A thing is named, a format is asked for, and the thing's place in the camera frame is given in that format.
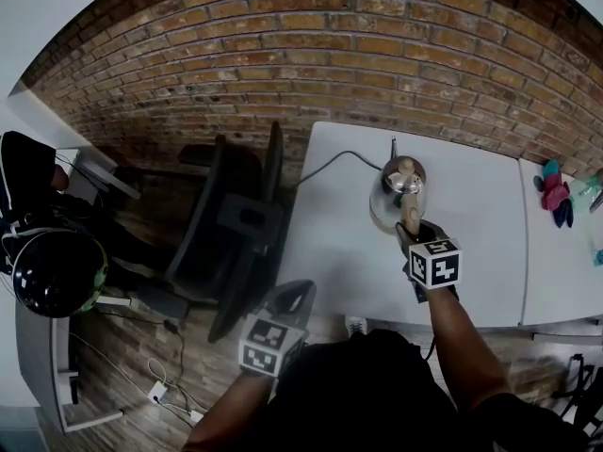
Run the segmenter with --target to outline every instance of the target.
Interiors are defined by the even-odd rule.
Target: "kettle handle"
[[[418,202],[416,200],[416,194],[404,194],[402,196],[401,208],[401,223],[404,225],[404,228],[406,228],[408,234],[413,237],[417,237],[418,230],[421,225],[421,218],[418,215]]]

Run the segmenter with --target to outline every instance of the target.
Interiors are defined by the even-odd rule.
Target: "wrist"
[[[459,300],[459,295],[456,292],[456,286],[442,286],[441,288],[433,288],[431,290],[425,290],[425,294],[427,296],[427,300],[430,299],[438,299],[438,298],[447,298],[448,295],[452,295]]]
[[[267,386],[272,386],[272,383],[276,380],[276,378],[271,377],[270,375],[264,375],[260,372],[255,372],[250,370],[249,368],[241,367],[241,374],[239,375],[240,379],[246,380],[249,382],[254,382],[258,384],[266,384]]]

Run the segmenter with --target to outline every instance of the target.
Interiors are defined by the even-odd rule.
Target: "brick wall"
[[[24,81],[123,165],[217,133],[299,174],[314,121],[603,167],[603,33],[572,0],[97,0]]]

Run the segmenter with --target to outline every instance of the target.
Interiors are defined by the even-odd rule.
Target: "pink cloth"
[[[560,184],[559,186],[555,186],[552,189],[549,189],[547,187],[545,190],[545,195],[542,199],[543,209],[555,211],[555,209],[559,207],[562,201],[566,200],[567,198],[569,198],[569,191],[564,185]]]
[[[562,176],[558,172],[555,174],[548,174],[545,178],[545,194],[548,192],[548,190],[562,185]]]

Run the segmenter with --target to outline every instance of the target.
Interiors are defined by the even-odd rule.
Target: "wooden floor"
[[[109,200],[116,218],[133,233],[157,244],[177,246],[186,227],[188,212],[200,189],[199,183],[189,180],[146,177],[138,179],[136,186],[143,192],[140,202]],[[135,301],[132,308],[98,308],[101,312],[117,313],[153,320],[149,324],[113,315],[90,312],[80,316],[80,335],[115,363],[145,393],[151,390],[155,378],[147,369],[147,362],[155,357],[167,371],[167,380],[180,373],[181,339],[169,333],[161,324],[164,317]],[[213,312],[192,310],[188,318],[178,323],[185,339],[184,374],[180,380],[187,392],[206,409],[220,397],[238,374],[236,347],[239,327],[215,345],[206,342]],[[432,334],[427,327],[372,322],[372,328],[388,328],[404,334],[407,339],[421,345],[428,352]],[[586,321],[561,324],[549,330],[564,332],[600,332]],[[310,323],[310,341],[328,343],[345,339],[341,316],[317,317]],[[570,347],[564,345],[535,344],[529,330],[491,330],[484,332],[487,343],[509,369],[514,391],[530,403],[544,407],[560,407],[550,399],[550,394],[561,384],[570,381],[567,369],[574,353],[584,353],[588,363],[596,363],[600,347]],[[80,403],[70,406],[68,417],[82,419],[94,414],[122,409],[124,417],[61,436],[39,412],[41,429],[50,450],[60,452],[95,451],[175,451],[185,442],[190,431],[188,425],[171,412],[162,409],[142,395],[133,385],[103,358],[90,348],[80,350]],[[436,381],[446,389],[437,362],[437,351],[430,359]],[[184,408],[182,395],[170,389],[163,398]],[[191,401],[188,405],[197,408]]]

